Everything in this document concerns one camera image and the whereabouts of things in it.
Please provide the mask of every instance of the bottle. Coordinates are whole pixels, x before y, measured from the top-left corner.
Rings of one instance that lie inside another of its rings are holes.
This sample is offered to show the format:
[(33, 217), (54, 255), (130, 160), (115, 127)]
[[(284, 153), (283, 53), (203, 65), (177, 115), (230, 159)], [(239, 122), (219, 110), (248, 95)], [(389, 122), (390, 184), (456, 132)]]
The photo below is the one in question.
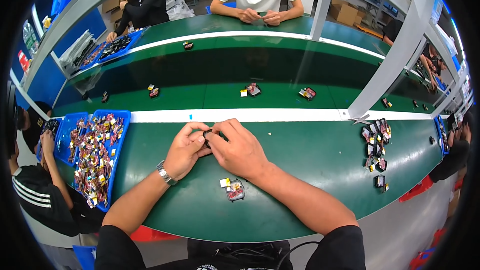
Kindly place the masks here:
[(28, 62), (28, 59), (25, 53), (21, 50), (18, 52), (18, 61), (20, 62), (21, 68), (26, 73), (28, 67), (30, 66), (30, 63)]
[(23, 42), (27, 46), (30, 57), (33, 58), (39, 49), (39, 41), (28, 20), (23, 24)]

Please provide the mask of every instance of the white metal pole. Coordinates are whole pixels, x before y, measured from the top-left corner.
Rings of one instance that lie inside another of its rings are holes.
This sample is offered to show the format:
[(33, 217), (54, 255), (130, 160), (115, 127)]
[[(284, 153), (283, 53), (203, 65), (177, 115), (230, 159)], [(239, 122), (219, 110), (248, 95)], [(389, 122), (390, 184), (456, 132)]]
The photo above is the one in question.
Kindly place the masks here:
[(310, 30), (310, 37), (314, 41), (318, 41), (320, 39), (331, 1), (332, 0), (318, 0), (317, 2), (315, 17), (313, 18), (313, 24)]
[(14, 70), (11, 68), (10, 68), (10, 78), (13, 84), (15, 85), (15, 87), (17, 88), (18, 93), (20, 93), (20, 95), (27, 101), (27, 103), (33, 108), (33, 110), (35, 110), (35, 112), (37, 112), (37, 114), (40, 117), (42, 117), (45, 121), (49, 121), (50, 117), (48, 117), (47, 114), (44, 111), (42, 111), (41, 108), (39, 108), (39, 106), (35, 103), (35, 101), (33, 101), (33, 99), (31, 99), (30, 96), (28, 96), (27, 92), (25, 92), (25, 90), (22, 87), (20, 87), (20, 82), (18, 81), (17, 76), (15, 76)]
[(423, 37), (434, 1), (412, 0), (392, 48), (362, 92), (348, 107), (349, 117), (362, 117), (397, 79)]

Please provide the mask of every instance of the white edge strip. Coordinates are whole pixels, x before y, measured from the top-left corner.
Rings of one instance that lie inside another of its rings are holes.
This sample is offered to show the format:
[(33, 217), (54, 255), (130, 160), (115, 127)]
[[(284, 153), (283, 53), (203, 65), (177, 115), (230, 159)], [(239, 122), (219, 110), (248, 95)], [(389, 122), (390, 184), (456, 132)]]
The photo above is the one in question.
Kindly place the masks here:
[[(341, 116), (346, 109), (199, 109), (199, 110), (164, 110), (132, 111), (131, 123), (186, 123), (221, 122), (236, 118), (239, 122), (305, 122), (305, 121), (351, 121), (348, 115)], [(367, 111), (366, 120), (385, 118), (387, 120), (431, 120), (428, 113), (404, 111)]]
[[(153, 43), (141, 45), (138, 47), (134, 47), (127, 51), (123, 56), (135, 53), (137, 51), (142, 51), (146, 50), (149, 48), (161, 46), (161, 45), (166, 45), (166, 44), (171, 44), (175, 42), (184, 42), (184, 41), (191, 41), (191, 40), (197, 40), (197, 39), (206, 39), (206, 38), (219, 38), (219, 37), (280, 37), (280, 38), (292, 38), (292, 39), (301, 39), (301, 40), (312, 40), (310, 35), (304, 35), (300, 33), (292, 33), (292, 32), (279, 32), (279, 31), (261, 31), (261, 30), (238, 30), (238, 31), (217, 31), (217, 32), (206, 32), (206, 33), (199, 33), (199, 34), (194, 34), (194, 35), (189, 35), (189, 36), (180, 36), (176, 38), (171, 38), (171, 39), (164, 39), (161, 41), (156, 41)], [(327, 43), (331, 45), (336, 45), (336, 46), (341, 46), (349, 49), (353, 49), (356, 51), (363, 52), (365, 54), (378, 57), (381, 59), (385, 59), (385, 57), (381, 54), (375, 53), (373, 51), (364, 49), (362, 47), (354, 46), (351, 44), (347, 44), (344, 42), (340, 41), (335, 41), (332, 39), (325, 39), (325, 38), (320, 38), (319, 40), (322, 43)], [(82, 71), (76, 73), (70, 79), (73, 79), (74, 77), (88, 71), (89, 69), (92, 69), (93, 67), (96, 67), (102, 63), (94, 63), (91, 67), (87, 69), (83, 69)]]

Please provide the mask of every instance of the white stripe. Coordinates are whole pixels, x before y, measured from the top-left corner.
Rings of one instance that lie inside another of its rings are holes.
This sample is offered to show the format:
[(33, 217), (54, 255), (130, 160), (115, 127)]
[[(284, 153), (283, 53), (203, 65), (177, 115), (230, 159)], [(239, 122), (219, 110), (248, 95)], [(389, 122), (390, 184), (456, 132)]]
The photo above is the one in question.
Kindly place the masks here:
[(27, 188), (26, 186), (24, 186), (23, 184), (21, 184), (15, 177), (12, 177), (12, 180), (13, 180), (13, 182), (16, 183), (20, 188), (22, 188), (23, 190), (27, 191), (27, 192), (30, 193), (30, 194), (37, 195), (37, 196), (39, 196), (39, 197), (50, 198), (50, 195), (49, 195), (49, 194), (42, 194), (42, 193), (35, 192), (34, 190)]
[(34, 201), (40, 201), (40, 202), (45, 202), (45, 203), (50, 203), (51, 202), (50, 199), (43, 199), (43, 198), (34, 196), (32, 194), (28, 194), (27, 192), (25, 192), (24, 190), (19, 188), (15, 182), (13, 183), (13, 187), (17, 190), (17, 193), (20, 192), (21, 194), (27, 196), (28, 198), (33, 199)]
[(23, 196), (20, 192), (18, 192), (17, 189), (15, 189), (15, 191), (17, 192), (18, 196), (20, 196), (24, 201), (29, 202), (33, 205), (36, 205), (37, 207), (42, 207), (42, 208), (52, 207), (51, 204), (43, 204), (43, 203), (35, 202), (33, 200), (28, 199), (27, 197)]
[[(367, 111), (369, 120), (431, 120), (428, 113)], [(346, 109), (199, 109), (132, 111), (132, 123), (220, 122), (237, 118), (240, 122), (350, 121)]]
[[(194, 35), (189, 35), (189, 36), (180, 36), (176, 38), (171, 38), (171, 39), (164, 39), (160, 41), (156, 41), (153, 43), (141, 45), (138, 47), (134, 47), (127, 51), (125, 55), (129, 55), (132, 53), (135, 53), (137, 51), (142, 51), (146, 50), (149, 48), (161, 46), (161, 45), (166, 45), (166, 44), (171, 44), (175, 42), (184, 42), (184, 41), (191, 41), (191, 40), (198, 40), (198, 39), (206, 39), (206, 38), (220, 38), (220, 37), (279, 37), (279, 38), (291, 38), (291, 39), (301, 39), (301, 40), (312, 40), (310, 35), (304, 35), (300, 33), (292, 33), (292, 32), (280, 32), (280, 31), (261, 31), (261, 30), (237, 30), (237, 31), (217, 31), (217, 32), (206, 32), (206, 33), (198, 33)], [(358, 47), (355, 45), (347, 44), (344, 42), (336, 41), (333, 39), (326, 39), (326, 38), (320, 38), (319, 42), (322, 43), (327, 43), (331, 45), (336, 45), (336, 46), (341, 46), (345, 48), (350, 48), (356, 51), (363, 52), (365, 54), (378, 57), (381, 59), (385, 59), (385, 56), (378, 54), (376, 52), (367, 50), (362, 47)], [(82, 71), (79, 71), (75, 73), (75, 75), (70, 77), (70, 80), (73, 79), (74, 77), (92, 69), (93, 67), (96, 67), (102, 63), (94, 63), (91, 67), (87, 69), (83, 69)]]

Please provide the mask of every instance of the black sleeve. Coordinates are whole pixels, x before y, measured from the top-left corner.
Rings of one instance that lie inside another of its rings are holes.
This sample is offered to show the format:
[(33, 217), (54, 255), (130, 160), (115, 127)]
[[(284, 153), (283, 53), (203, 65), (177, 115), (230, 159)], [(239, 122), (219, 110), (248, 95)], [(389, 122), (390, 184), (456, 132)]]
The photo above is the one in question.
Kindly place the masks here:
[(102, 226), (96, 247), (95, 270), (145, 269), (138, 247), (120, 228)]
[(347, 225), (327, 234), (311, 255), (305, 270), (365, 270), (362, 230)]
[(43, 101), (35, 101), (36, 105), (46, 114), (52, 110), (52, 107), (48, 103)]
[(160, 7), (165, 0), (144, 0), (141, 6), (125, 5), (125, 10), (134, 18), (144, 17), (152, 7)]
[(120, 24), (118, 25), (117, 29), (115, 30), (115, 33), (117, 34), (117, 36), (120, 36), (121, 34), (123, 34), (123, 32), (125, 31), (125, 29), (128, 26), (128, 22), (130, 22), (130, 21), (131, 21), (131, 17), (129, 15), (129, 13), (127, 12), (127, 10), (124, 9), (123, 14), (121, 15)]

